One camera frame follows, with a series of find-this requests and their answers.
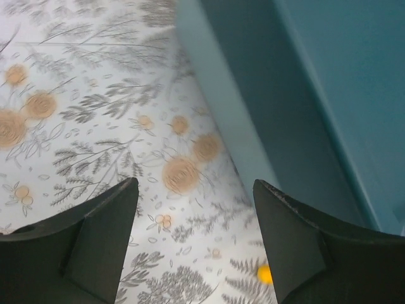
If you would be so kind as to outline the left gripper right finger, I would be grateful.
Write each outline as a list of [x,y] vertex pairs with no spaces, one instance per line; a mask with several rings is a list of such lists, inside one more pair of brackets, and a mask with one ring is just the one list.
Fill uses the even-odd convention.
[[279,303],[403,303],[404,238],[339,220],[256,180]]

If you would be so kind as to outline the yellow black screwdriver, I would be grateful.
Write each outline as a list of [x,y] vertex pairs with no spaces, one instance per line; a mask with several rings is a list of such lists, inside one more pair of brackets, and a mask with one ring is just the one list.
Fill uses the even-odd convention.
[[273,278],[271,275],[270,266],[268,264],[259,266],[257,271],[257,277],[259,282],[263,284],[273,284]]

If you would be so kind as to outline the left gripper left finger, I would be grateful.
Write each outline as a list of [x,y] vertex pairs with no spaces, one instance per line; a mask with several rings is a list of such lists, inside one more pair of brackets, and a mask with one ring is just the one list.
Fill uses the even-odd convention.
[[114,303],[139,198],[127,178],[1,236],[1,303]]

